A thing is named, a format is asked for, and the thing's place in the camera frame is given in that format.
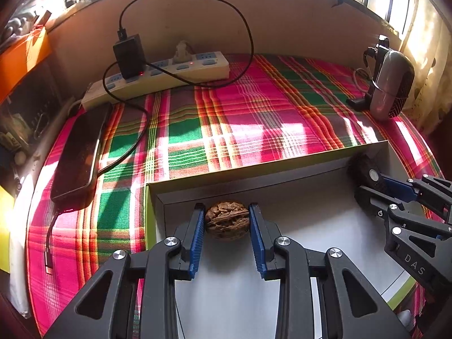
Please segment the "walnut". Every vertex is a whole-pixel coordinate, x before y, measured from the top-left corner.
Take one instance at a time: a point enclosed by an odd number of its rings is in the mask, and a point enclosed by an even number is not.
[[[249,231],[249,212],[239,202],[220,201],[207,210],[204,225],[219,240],[236,240]]]

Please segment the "plaid tablecloth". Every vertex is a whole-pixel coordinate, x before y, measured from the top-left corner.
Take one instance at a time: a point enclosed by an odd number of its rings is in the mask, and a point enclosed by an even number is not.
[[[245,55],[228,57],[231,77],[247,59]],[[345,105],[347,98],[361,95],[351,76],[351,69],[336,64],[257,55],[234,85],[216,90],[181,87],[136,98],[152,115],[147,136],[123,164],[99,178],[88,208],[58,218],[51,239],[51,276],[45,273],[43,258],[53,213],[50,188],[75,120],[69,119],[41,172],[29,217],[29,290],[41,334],[113,251],[145,249],[147,182],[384,139],[390,141],[410,177],[440,175],[430,149],[403,115],[382,124]],[[122,155],[144,123],[136,110],[116,105],[99,167]],[[423,293],[418,289],[415,309],[422,304]]]

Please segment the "smartphone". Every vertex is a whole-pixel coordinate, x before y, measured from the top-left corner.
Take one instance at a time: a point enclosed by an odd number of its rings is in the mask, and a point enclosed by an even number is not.
[[[50,191],[50,199],[58,210],[80,210],[91,202],[97,182],[101,141],[111,112],[111,103],[105,103],[75,120]]]

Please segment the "white power strip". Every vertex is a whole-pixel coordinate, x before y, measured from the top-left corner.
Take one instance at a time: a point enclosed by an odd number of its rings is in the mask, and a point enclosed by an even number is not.
[[[229,78],[229,62],[221,52],[208,52],[192,56],[183,64],[174,64],[173,59],[154,62],[153,65],[174,73],[192,82],[208,82]],[[123,79],[119,73],[105,79],[107,89],[116,97],[127,100],[160,90],[180,87],[186,83],[149,66],[140,76]],[[102,80],[92,84],[82,99],[85,110],[99,104],[117,101],[110,97],[102,85]]]

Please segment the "beige wall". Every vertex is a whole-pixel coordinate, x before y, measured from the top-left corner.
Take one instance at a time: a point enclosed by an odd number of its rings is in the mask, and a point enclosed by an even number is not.
[[[49,33],[54,64],[67,83],[64,94],[79,97],[101,79],[115,61],[118,18],[131,0],[101,0],[65,20]],[[379,34],[400,40],[381,22],[336,0],[227,0],[246,17],[257,53],[301,55],[362,67],[362,53]],[[240,17],[228,6],[209,0],[140,0],[129,8],[123,25],[140,34],[146,58],[172,57],[179,40],[196,52],[249,52]]]

